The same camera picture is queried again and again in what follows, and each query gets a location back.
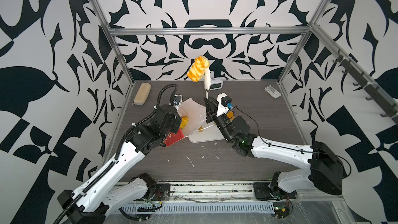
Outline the fake twisted bread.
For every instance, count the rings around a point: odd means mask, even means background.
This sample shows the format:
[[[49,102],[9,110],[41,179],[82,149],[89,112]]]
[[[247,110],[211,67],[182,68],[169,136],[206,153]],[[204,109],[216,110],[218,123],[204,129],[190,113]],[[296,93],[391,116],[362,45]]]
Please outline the fake twisted bread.
[[[210,63],[204,56],[199,56],[194,59],[193,64],[187,72],[187,77],[193,82],[198,82],[205,75],[207,69],[209,69]]]

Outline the steel tongs white tips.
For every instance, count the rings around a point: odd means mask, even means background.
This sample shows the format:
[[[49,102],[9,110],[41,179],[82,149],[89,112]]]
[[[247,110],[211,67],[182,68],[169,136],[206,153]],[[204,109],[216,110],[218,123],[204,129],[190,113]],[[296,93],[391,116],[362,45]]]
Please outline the steel tongs white tips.
[[[211,72],[209,67],[205,68],[204,71],[204,89],[205,89],[205,98],[207,99],[209,96],[210,86],[211,86]]]

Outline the red white paper bag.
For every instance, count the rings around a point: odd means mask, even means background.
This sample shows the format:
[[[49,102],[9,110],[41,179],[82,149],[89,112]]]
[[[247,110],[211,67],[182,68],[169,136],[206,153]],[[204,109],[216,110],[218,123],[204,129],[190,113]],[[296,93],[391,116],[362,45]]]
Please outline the red white paper bag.
[[[182,130],[179,128],[177,133],[170,133],[165,140],[167,147],[189,137],[203,125],[206,120],[206,107],[189,98],[181,103],[178,108],[180,117],[187,116],[188,124]]]

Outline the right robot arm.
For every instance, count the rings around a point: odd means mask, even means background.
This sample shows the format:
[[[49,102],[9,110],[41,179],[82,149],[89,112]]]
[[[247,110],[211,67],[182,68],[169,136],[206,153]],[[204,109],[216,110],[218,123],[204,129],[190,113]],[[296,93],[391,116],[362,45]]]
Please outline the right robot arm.
[[[223,138],[243,157],[271,159],[290,164],[291,172],[276,172],[265,185],[255,183],[255,197],[260,201],[287,200],[298,190],[318,189],[326,194],[340,196],[343,193],[345,159],[336,155],[325,143],[293,145],[267,140],[260,134],[252,134],[242,116],[228,117],[235,107],[232,99],[222,93],[217,98],[204,99],[206,122],[214,123]]]

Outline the fake croissant bread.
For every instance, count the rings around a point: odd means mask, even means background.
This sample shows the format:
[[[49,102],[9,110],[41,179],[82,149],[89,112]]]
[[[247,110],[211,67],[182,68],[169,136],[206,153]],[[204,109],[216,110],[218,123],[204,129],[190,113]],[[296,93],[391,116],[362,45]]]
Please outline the fake croissant bread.
[[[188,124],[189,118],[187,116],[182,116],[181,117],[181,124],[180,124],[180,129],[182,130],[183,128],[186,127],[186,125]]]

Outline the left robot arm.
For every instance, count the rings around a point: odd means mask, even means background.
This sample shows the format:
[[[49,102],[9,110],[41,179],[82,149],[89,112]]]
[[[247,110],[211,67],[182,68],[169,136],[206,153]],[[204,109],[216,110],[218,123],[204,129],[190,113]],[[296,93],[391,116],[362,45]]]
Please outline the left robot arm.
[[[177,90],[177,84],[162,88],[153,112],[125,132],[116,153],[81,186],[58,196],[63,211],[55,219],[56,224],[64,217],[72,224],[102,224],[129,201],[152,197],[157,183],[147,173],[117,190],[113,187],[150,151],[164,147],[170,133],[178,132],[181,117],[175,99]]]

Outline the fake ring bread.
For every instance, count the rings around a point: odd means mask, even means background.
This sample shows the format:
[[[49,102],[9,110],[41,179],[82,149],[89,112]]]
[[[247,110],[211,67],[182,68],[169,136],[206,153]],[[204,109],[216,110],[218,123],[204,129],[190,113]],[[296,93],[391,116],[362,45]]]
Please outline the fake ring bread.
[[[234,117],[234,112],[233,111],[229,111],[228,113],[227,113],[227,118],[228,119],[230,119],[230,120],[233,120],[235,117]]]

